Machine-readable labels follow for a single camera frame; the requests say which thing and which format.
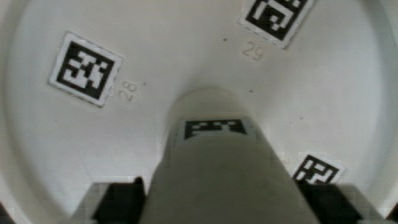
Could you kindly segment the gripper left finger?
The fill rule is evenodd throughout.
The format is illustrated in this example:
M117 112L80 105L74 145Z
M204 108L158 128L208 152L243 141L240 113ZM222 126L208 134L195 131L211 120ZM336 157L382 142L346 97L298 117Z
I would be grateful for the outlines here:
M144 180L94 183L76 209L76 224L138 224L146 202Z

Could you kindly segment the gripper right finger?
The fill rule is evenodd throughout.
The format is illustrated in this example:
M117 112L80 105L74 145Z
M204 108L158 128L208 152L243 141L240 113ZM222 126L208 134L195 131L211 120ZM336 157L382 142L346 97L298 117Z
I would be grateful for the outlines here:
M320 224L359 224L366 220L364 197L353 185L298 181L297 187Z

